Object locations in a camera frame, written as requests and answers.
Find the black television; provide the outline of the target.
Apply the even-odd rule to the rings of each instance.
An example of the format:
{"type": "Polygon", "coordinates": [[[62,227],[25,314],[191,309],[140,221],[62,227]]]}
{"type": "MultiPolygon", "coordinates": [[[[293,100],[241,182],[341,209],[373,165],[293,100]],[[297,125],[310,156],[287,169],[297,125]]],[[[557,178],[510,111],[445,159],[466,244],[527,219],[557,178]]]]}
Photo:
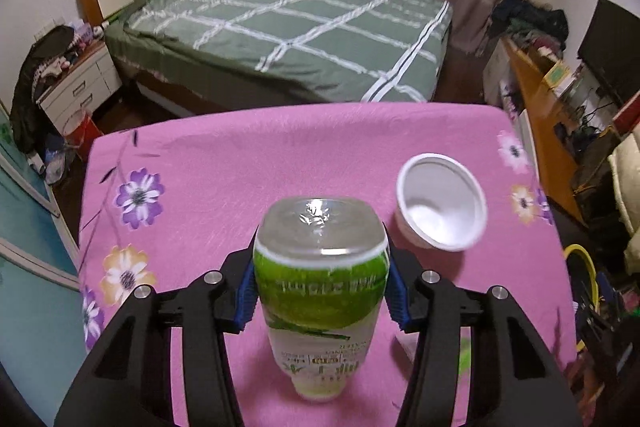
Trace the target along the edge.
{"type": "Polygon", "coordinates": [[[639,91],[639,17],[610,0],[598,0],[577,56],[622,108],[639,91]]]}

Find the white yogurt tub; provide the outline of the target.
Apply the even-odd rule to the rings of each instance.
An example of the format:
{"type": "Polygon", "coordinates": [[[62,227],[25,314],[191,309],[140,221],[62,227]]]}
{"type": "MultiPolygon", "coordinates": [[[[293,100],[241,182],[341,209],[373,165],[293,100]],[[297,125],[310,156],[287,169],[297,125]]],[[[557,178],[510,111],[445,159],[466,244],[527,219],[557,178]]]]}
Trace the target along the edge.
{"type": "Polygon", "coordinates": [[[396,180],[395,219],[412,245],[458,253],[484,235],[485,193],[472,172],[442,154],[409,158],[396,180]]]}

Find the yellow rimmed trash bin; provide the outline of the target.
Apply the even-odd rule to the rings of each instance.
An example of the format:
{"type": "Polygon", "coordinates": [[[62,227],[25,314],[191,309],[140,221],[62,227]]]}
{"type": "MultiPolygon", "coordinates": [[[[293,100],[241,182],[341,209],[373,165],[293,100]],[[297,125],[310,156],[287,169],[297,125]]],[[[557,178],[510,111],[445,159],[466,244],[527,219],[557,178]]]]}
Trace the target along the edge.
{"type": "Polygon", "coordinates": [[[582,245],[572,244],[565,247],[564,259],[573,299],[576,350],[580,352],[585,349],[584,340],[580,337],[580,329],[586,325],[589,312],[599,311],[600,291],[597,271],[590,254],[582,245]]]}

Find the red bucket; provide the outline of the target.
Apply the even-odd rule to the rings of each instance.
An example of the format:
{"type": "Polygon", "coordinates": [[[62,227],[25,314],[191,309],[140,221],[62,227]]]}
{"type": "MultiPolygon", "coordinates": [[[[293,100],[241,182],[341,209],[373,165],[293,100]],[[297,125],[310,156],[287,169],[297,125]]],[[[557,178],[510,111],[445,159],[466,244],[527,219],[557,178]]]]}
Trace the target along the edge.
{"type": "Polygon", "coordinates": [[[87,161],[94,141],[101,138],[103,132],[93,121],[91,113],[81,108],[67,118],[63,124],[62,135],[66,147],[75,152],[82,161],[87,161]]]}

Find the pink floral tablecloth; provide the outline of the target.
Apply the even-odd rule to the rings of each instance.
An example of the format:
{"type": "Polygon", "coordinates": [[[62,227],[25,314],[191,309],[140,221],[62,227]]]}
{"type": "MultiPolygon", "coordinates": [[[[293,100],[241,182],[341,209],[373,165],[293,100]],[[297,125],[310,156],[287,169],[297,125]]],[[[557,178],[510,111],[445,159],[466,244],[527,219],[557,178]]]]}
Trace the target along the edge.
{"type": "MultiPolygon", "coordinates": [[[[521,286],[524,307],[558,364],[575,355],[570,282],[544,192],[511,121],[490,106],[352,103],[241,110],[112,133],[94,142],[86,176],[81,280],[90,289],[96,344],[139,285],[159,293],[218,270],[253,249],[267,210],[292,197],[369,204],[388,241],[405,239],[422,265],[456,285],[521,286]],[[396,180],[416,155],[442,154],[468,168],[488,207],[477,244],[458,253],[420,248],[395,219],[396,180]]],[[[258,297],[252,321],[226,335],[241,426],[399,426],[418,337],[390,318],[385,294],[366,359],[329,401],[302,398],[274,361],[258,297]]],[[[461,331],[454,421],[466,425],[471,331],[461,331]]],[[[171,332],[174,425],[186,421],[182,335],[171,332]]]]}

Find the white green drink bottle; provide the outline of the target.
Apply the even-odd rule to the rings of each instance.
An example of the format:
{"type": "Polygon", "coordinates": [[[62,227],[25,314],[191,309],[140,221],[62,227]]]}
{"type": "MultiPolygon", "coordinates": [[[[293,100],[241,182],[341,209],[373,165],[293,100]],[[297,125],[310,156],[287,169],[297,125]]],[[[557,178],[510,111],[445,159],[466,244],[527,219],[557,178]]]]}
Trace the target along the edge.
{"type": "Polygon", "coordinates": [[[253,262],[277,366],[302,398],[338,397],[366,359],[385,294],[383,223],[359,199],[281,199],[260,222],[253,262]]]}

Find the bed with green plaid duvet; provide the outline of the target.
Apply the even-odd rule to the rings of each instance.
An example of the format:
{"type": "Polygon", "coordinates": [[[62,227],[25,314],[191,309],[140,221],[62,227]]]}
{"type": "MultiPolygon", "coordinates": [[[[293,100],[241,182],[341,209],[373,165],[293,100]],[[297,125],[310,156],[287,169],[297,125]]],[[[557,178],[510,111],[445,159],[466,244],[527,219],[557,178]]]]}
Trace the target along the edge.
{"type": "Polygon", "coordinates": [[[433,98],[445,0],[78,0],[122,75],[169,112],[433,98]]]}

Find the pile of clothes on desk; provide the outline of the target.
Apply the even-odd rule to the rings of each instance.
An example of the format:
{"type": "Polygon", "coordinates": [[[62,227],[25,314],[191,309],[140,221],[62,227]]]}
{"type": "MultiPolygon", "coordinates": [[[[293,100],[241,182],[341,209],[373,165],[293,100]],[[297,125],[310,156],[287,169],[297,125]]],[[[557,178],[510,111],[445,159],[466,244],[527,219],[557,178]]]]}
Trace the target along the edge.
{"type": "Polygon", "coordinates": [[[551,49],[563,53],[570,33],[562,9],[547,9],[528,0],[501,0],[489,15],[486,35],[489,39],[504,35],[549,37],[551,49]]]}

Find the dark clothes on nightstand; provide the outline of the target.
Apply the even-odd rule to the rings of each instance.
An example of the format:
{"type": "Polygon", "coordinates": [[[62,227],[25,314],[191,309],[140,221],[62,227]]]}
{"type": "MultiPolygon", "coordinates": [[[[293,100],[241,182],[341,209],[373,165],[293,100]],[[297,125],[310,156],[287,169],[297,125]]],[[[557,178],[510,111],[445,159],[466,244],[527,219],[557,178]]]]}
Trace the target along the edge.
{"type": "Polygon", "coordinates": [[[18,74],[10,112],[14,143],[26,156],[42,155],[44,143],[53,133],[38,98],[68,73],[91,43],[92,28],[81,35],[73,27],[58,25],[30,48],[18,74]]]}

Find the white nightstand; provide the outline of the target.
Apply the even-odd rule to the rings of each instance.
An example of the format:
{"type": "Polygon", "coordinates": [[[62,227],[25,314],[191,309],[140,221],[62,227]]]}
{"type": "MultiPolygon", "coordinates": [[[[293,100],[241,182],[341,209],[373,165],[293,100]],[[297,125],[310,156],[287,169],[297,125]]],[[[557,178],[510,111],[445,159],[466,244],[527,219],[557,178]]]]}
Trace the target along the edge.
{"type": "Polygon", "coordinates": [[[106,44],[95,41],[54,86],[38,98],[37,104],[46,113],[58,132],[78,110],[93,113],[120,87],[122,80],[106,44]]]}

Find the sliding wardrobe door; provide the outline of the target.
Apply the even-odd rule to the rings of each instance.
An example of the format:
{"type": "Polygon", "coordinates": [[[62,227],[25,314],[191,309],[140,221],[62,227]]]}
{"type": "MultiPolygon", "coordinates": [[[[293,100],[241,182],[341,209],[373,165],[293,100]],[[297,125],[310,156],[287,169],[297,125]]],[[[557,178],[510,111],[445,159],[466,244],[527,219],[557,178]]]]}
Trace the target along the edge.
{"type": "Polygon", "coordinates": [[[77,246],[51,187],[17,150],[1,111],[1,374],[54,423],[86,356],[77,246]]]}

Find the cream and red puffer jacket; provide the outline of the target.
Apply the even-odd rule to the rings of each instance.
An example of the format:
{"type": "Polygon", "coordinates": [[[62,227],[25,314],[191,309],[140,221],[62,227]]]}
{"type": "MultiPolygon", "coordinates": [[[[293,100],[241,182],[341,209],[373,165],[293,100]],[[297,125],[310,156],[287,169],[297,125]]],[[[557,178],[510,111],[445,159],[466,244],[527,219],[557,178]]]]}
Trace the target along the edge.
{"type": "Polygon", "coordinates": [[[620,217],[630,239],[625,249],[629,274],[639,272],[640,265],[640,124],[608,156],[612,169],[613,190],[620,217]]]}

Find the wooden desk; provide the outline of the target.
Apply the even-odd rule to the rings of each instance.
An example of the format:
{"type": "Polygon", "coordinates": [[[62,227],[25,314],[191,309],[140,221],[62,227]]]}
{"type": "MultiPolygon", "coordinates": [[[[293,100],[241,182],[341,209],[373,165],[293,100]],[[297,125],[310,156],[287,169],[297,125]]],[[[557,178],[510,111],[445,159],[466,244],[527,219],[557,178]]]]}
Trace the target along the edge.
{"type": "Polygon", "coordinates": [[[572,180],[578,162],[554,131],[564,124],[577,129],[568,107],[549,89],[532,60],[509,38],[500,38],[483,72],[485,101],[502,107],[513,122],[547,198],[556,208],[582,225],[592,227],[580,210],[572,180]]]}

